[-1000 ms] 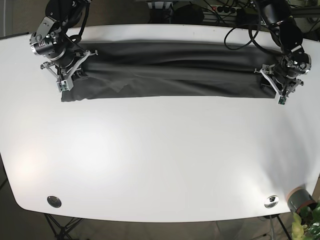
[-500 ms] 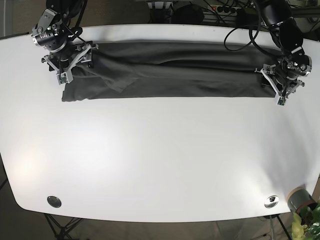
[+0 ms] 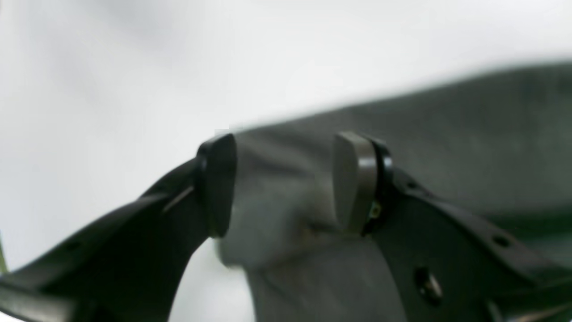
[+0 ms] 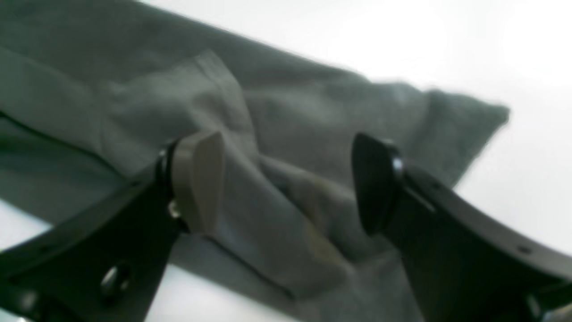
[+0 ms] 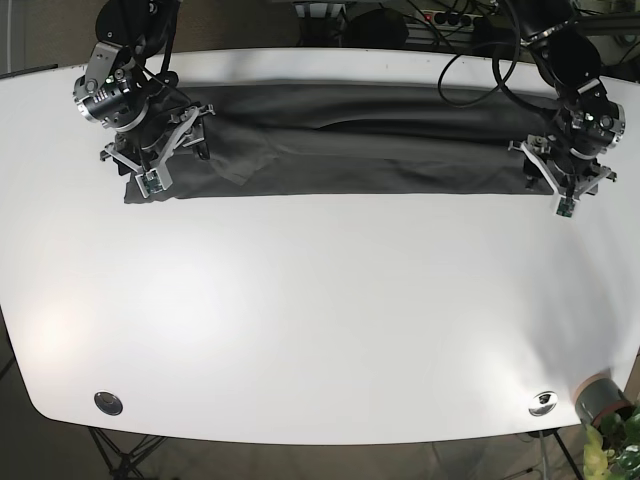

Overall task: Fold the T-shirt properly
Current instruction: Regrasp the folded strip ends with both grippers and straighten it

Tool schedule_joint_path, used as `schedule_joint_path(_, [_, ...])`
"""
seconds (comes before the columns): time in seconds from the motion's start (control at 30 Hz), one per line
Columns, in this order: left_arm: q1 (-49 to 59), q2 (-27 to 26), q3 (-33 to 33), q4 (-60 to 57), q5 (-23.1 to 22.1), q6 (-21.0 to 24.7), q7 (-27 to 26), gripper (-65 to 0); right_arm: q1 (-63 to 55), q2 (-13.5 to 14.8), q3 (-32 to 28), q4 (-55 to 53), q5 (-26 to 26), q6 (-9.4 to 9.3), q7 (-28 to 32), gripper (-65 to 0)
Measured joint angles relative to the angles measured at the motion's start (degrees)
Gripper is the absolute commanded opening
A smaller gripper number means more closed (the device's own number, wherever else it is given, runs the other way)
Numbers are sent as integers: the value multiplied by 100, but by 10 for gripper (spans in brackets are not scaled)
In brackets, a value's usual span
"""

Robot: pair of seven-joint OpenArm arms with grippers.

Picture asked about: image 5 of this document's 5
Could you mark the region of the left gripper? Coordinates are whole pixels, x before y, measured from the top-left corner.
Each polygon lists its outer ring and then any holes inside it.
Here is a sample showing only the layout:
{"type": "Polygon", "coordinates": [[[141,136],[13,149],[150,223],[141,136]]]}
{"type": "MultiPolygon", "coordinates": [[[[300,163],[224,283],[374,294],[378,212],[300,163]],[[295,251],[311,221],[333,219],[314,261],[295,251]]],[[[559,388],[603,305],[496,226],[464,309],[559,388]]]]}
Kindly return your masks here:
{"type": "Polygon", "coordinates": [[[556,109],[531,104],[513,93],[508,98],[543,120],[541,134],[512,142],[524,154],[522,172],[529,193],[552,191],[552,211],[572,217],[585,195],[595,195],[604,180],[617,174],[598,156],[620,143],[626,129],[624,109],[608,99],[603,85],[584,85],[570,97],[560,97],[556,109]]]}

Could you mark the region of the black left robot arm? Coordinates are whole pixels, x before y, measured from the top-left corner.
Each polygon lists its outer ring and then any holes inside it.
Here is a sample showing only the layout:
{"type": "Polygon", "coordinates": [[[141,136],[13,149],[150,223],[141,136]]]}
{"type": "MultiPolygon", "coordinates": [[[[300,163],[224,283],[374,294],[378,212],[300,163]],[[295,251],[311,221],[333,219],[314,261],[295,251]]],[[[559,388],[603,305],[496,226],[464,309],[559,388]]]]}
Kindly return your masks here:
{"type": "Polygon", "coordinates": [[[584,196],[596,194],[602,181],[617,179],[598,157],[621,142],[626,130],[624,109],[608,98],[600,78],[600,54],[579,32],[571,2],[502,1],[499,5],[511,23],[513,37],[485,44],[494,49],[512,47],[514,62],[528,51],[543,80],[555,90],[557,104],[544,108],[516,95],[507,85],[511,74],[503,72],[494,58],[493,90],[538,116],[544,125],[542,133],[509,145],[523,157],[525,184],[514,184],[513,169],[500,172],[492,165],[480,171],[479,180],[465,173],[459,183],[443,190],[458,195],[548,194],[554,214],[571,218],[584,196]]]}

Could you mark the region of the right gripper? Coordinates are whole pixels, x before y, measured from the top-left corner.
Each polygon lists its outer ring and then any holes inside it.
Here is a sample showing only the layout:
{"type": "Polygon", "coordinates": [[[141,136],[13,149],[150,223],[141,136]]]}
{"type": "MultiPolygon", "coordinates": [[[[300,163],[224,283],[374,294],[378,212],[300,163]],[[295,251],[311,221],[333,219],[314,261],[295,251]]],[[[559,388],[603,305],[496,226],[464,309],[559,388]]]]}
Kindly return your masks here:
{"type": "Polygon", "coordinates": [[[164,54],[161,71],[153,74],[127,47],[97,45],[73,89],[82,116],[115,132],[100,158],[130,174],[144,196],[171,187],[168,161],[175,153],[191,150],[200,160],[210,159],[204,118],[214,113],[213,106],[178,89],[170,60],[164,54]]]}

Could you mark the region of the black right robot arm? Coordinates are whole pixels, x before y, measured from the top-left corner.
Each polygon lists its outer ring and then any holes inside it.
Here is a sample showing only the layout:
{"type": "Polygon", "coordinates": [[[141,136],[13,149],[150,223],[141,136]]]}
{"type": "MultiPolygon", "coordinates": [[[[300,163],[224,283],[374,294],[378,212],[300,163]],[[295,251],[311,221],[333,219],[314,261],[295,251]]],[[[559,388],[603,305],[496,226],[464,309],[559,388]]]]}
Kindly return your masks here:
{"type": "Polygon", "coordinates": [[[178,1],[109,1],[95,24],[97,43],[73,88],[81,115],[115,133],[100,153],[148,198],[168,190],[167,163],[190,149],[209,157],[204,119],[211,105],[192,100],[170,68],[178,1]]]}

